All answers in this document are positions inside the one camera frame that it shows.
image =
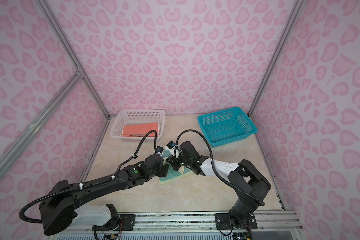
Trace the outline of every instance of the diagonal metal beam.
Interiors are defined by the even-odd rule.
[[[284,29],[281,33],[280,36],[280,40],[276,45],[275,51],[273,52],[273,55],[271,57],[271,60],[267,66],[267,69],[265,71],[265,74],[263,76],[263,79],[261,80],[261,84],[259,89],[256,92],[256,95],[254,97],[253,103],[250,107],[250,110],[248,112],[248,116],[251,117],[254,113],[254,110],[256,109],[257,104],[259,103],[261,94],[264,91],[265,86],[267,85],[268,81],[269,81],[269,77],[271,76],[271,73],[273,71],[273,68],[275,67],[277,60],[279,59],[284,46],[286,45],[289,36],[292,33],[292,30],[294,28],[294,26],[296,25],[296,22],[299,18],[300,13],[302,12],[303,8],[304,8],[304,4],[306,3],[306,0],[296,0],[293,7],[292,7],[292,11],[289,14],[287,23],[284,26]]]
[[[107,119],[109,119],[109,113],[107,111],[107,108],[105,107],[103,101],[101,100],[100,96],[98,95],[97,91],[95,90],[91,81],[89,80],[88,74],[86,73],[84,67],[80,63],[79,58],[77,57],[75,51],[73,50],[71,44],[69,43],[67,36],[62,30],[47,0],[35,0],[35,2],[39,5],[40,10],[43,12],[46,20],[49,23],[49,26],[55,32],[55,35],[60,41],[62,47],[67,52],[69,59],[76,66],[76,69],[80,70],[84,74],[84,83],[88,87],[89,92],[91,93],[92,97],[95,99],[95,102],[97,103],[103,114],[106,116]]]
[[[41,113],[34,119],[33,122],[23,131],[23,134],[14,142],[11,148],[0,158],[0,180],[11,168],[21,153],[28,147],[33,138],[48,122],[49,118],[55,113],[57,108],[74,89],[80,79],[84,79],[80,72],[77,72],[67,82],[67,84],[60,89],[48,105],[41,111]]]

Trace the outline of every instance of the plastic basket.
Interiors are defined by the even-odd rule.
[[[165,111],[159,109],[124,109],[119,112],[109,133],[110,137],[126,141],[140,141],[143,137],[121,137],[123,127],[128,124],[141,124],[159,122],[160,129],[157,141],[163,135],[165,124]],[[153,141],[154,137],[147,137],[146,141]]]
[[[257,133],[257,127],[241,108],[229,108],[197,117],[211,147],[245,139]]]

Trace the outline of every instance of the white plastic basket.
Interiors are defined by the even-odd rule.
[[[140,141],[143,137],[121,137],[123,127],[128,124],[159,122],[157,141],[163,135],[165,111],[160,109],[124,109],[119,112],[109,133],[110,137],[126,141]],[[153,141],[155,137],[147,137],[146,141]]]

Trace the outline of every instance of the basket bottom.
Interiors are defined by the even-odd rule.
[[[212,143],[239,137],[250,132],[245,132],[235,119],[206,125],[204,130]]]

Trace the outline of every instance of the orange towel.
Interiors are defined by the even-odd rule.
[[[152,123],[143,123],[143,124],[136,124],[136,125],[126,125],[123,127],[123,132],[121,134],[122,137],[144,137],[149,131],[156,130],[157,135],[159,129],[158,122]],[[149,137],[154,137],[155,133],[151,133],[148,135]]]

